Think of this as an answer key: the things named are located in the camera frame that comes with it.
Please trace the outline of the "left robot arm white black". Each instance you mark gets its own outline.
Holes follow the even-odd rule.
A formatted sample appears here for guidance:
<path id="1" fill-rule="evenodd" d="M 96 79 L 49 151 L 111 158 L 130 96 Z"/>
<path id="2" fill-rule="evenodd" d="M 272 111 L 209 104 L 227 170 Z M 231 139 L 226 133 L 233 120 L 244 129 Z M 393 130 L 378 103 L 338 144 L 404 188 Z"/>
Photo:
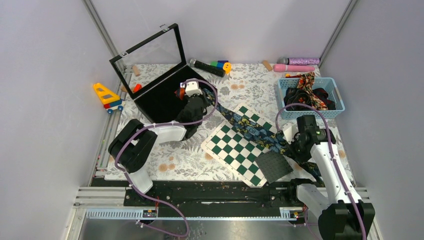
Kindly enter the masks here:
<path id="1" fill-rule="evenodd" d="M 185 141 L 196 133 L 199 122 L 207 114 L 207 99 L 204 95 L 194 95 L 187 98 L 187 103 L 176 120 L 170 125 L 146 129 L 131 139 L 138 131 L 147 125 L 138 119 L 130 120 L 108 147 L 109 154 L 124 169 L 129 176 L 129 181 L 138 190 L 136 199 L 144 206 L 152 204 L 155 200 L 153 181 L 147 173 L 145 164 L 155 146 L 166 142 Z"/>

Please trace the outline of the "dark blue floral tie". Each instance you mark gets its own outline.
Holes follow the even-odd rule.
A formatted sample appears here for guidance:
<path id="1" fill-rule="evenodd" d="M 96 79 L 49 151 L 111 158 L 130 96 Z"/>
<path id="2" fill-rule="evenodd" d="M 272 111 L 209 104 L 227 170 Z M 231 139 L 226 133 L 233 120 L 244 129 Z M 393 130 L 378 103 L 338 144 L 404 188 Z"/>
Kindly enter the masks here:
<path id="1" fill-rule="evenodd" d="M 279 153 L 285 157 L 293 159 L 301 168 L 312 175 L 316 182 L 324 186 L 322 175 L 316 163 L 308 160 L 301 160 L 298 153 L 289 146 L 287 140 L 284 139 L 282 130 L 276 133 L 265 129 L 253 120 L 237 114 L 220 103 L 217 104 L 216 110 L 232 125 L 238 133 L 241 133 L 245 139 L 254 142 L 259 146 L 269 149 L 272 152 Z"/>

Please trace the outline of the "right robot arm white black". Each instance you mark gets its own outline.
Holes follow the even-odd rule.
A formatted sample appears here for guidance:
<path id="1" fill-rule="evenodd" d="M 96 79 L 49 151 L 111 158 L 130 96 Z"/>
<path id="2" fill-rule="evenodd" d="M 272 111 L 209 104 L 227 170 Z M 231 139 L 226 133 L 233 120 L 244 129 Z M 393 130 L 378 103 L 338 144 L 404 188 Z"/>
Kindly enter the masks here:
<path id="1" fill-rule="evenodd" d="M 314 115 L 296 119 L 297 131 L 285 133 L 289 149 L 300 164 L 316 163 L 327 195 L 309 179 L 296 178 L 287 188 L 287 201 L 306 205 L 317 218 L 324 240 L 365 240 L 375 217 L 374 206 L 364 202 L 350 182 L 337 153 L 336 139 L 328 127 L 320 128 Z"/>

